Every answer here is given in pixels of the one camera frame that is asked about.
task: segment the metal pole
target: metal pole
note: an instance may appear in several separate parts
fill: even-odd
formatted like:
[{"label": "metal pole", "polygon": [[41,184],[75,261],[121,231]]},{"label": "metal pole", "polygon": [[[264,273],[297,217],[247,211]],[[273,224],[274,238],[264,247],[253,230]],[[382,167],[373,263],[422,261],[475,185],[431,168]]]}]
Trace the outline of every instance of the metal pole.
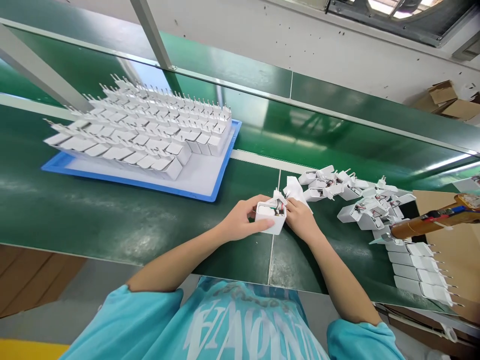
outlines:
[{"label": "metal pole", "polygon": [[130,0],[130,2],[160,67],[162,69],[175,70],[176,67],[170,62],[147,0]]},{"label": "metal pole", "polygon": [[34,51],[0,24],[0,59],[64,106],[82,112],[93,106]]}]

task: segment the brown cardboard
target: brown cardboard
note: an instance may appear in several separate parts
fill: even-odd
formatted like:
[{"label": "brown cardboard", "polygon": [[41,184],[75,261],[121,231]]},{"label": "brown cardboard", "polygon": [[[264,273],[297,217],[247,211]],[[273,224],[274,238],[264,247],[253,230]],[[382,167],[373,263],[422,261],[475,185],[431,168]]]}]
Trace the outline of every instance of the brown cardboard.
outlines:
[{"label": "brown cardboard", "polygon": [[15,299],[51,255],[51,252],[24,249],[3,272],[0,277],[0,313]]},{"label": "brown cardboard", "polygon": [[441,112],[441,114],[448,115],[464,121],[470,120],[471,118],[480,114],[480,104],[474,102],[473,100],[455,100],[451,105],[447,106]]},{"label": "brown cardboard", "polygon": [[0,244],[0,318],[57,300],[85,261]]},{"label": "brown cardboard", "polygon": [[468,121],[480,114],[480,93],[472,101],[459,99],[450,80],[433,85],[412,108],[447,118]]},{"label": "brown cardboard", "polygon": [[54,282],[69,259],[71,259],[71,256],[53,254],[28,284],[16,295],[15,300],[0,313],[0,318],[36,307],[37,302]]},{"label": "brown cardboard", "polygon": [[422,110],[422,111],[425,111],[427,113],[441,115],[442,110],[444,110],[446,107],[448,107],[454,101],[455,100],[447,101],[447,102],[441,104],[441,106],[440,106],[440,105],[437,105],[437,104],[434,103],[430,94],[426,93],[417,102],[415,102],[412,105],[412,108]]},{"label": "brown cardboard", "polygon": [[48,304],[56,301],[60,294],[65,290],[70,281],[77,275],[84,263],[87,261],[84,257],[69,256],[65,266],[61,269],[58,276],[51,283],[50,287],[43,294],[36,306]]},{"label": "brown cardboard", "polygon": [[22,247],[0,245],[0,276],[22,253]]},{"label": "brown cardboard", "polygon": [[[452,192],[414,190],[416,205],[420,214],[437,210],[453,204],[455,194]],[[426,240],[435,254],[435,260],[441,269],[447,270],[444,275],[449,285],[458,286],[450,289],[459,296],[452,296],[456,303],[455,311],[465,319],[480,324],[480,224],[459,224],[452,230],[437,230],[426,234]]]},{"label": "brown cardboard", "polygon": [[428,89],[428,93],[430,94],[433,103],[436,105],[458,99],[454,90],[454,85],[450,80],[434,84]]}]

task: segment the stack of chargers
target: stack of chargers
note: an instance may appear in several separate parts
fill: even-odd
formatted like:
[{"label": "stack of chargers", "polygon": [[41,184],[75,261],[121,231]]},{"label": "stack of chargers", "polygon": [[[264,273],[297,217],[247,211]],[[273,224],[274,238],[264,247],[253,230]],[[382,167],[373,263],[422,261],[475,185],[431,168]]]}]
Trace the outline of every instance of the stack of chargers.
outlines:
[{"label": "stack of chargers", "polygon": [[357,222],[361,230],[379,231],[385,225],[396,224],[404,218],[399,206],[416,199],[410,193],[397,196],[398,188],[387,185],[385,176],[376,184],[362,191],[362,198],[343,207],[337,217],[342,223]]},{"label": "stack of chargers", "polygon": [[459,305],[452,301],[449,285],[444,271],[438,267],[439,261],[434,259],[436,252],[431,251],[424,242],[397,245],[393,242],[385,244],[388,258],[393,266],[395,285],[399,289],[407,290],[424,298],[438,300],[442,304],[452,307]]},{"label": "stack of chargers", "polygon": [[330,165],[320,170],[312,170],[304,172],[298,182],[301,185],[308,185],[308,189],[303,196],[308,202],[317,202],[328,198],[334,199],[335,195],[339,195],[344,200],[357,199],[362,195],[362,189],[368,188],[368,182],[360,180],[355,173],[348,175],[346,171],[337,173],[334,166]]},{"label": "stack of chargers", "polygon": [[232,112],[208,101],[133,85],[113,76],[102,85],[105,99],[85,95],[94,109],[44,140],[78,159],[176,180],[192,153],[220,156],[232,127]]}]

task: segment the white power adapter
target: white power adapter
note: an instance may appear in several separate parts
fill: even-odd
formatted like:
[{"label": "white power adapter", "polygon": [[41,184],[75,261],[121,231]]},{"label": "white power adapter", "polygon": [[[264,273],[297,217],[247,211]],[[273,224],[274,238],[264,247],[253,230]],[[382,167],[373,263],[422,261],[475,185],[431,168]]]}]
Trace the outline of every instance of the white power adapter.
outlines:
[{"label": "white power adapter", "polygon": [[287,200],[280,191],[275,189],[273,197],[267,202],[260,201],[256,205],[255,221],[270,219],[274,221],[274,225],[262,233],[279,235],[287,218]]}]

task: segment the floor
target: floor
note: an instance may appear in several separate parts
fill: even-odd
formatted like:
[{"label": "floor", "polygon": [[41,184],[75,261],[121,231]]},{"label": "floor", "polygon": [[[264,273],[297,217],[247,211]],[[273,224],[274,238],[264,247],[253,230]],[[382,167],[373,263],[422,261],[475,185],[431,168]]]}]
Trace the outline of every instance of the floor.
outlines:
[{"label": "floor", "polygon": [[[93,319],[109,292],[120,287],[140,267],[89,259],[58,301],[0,319],[0,338],[71,344]],[[199,276],[181,285],[182,304],[194,291]],[[339,318],[328,295],[299,291],[310,329],[327,349],[327,327]],[[393,328],[406,359],[426,359],[428,347]]]}]

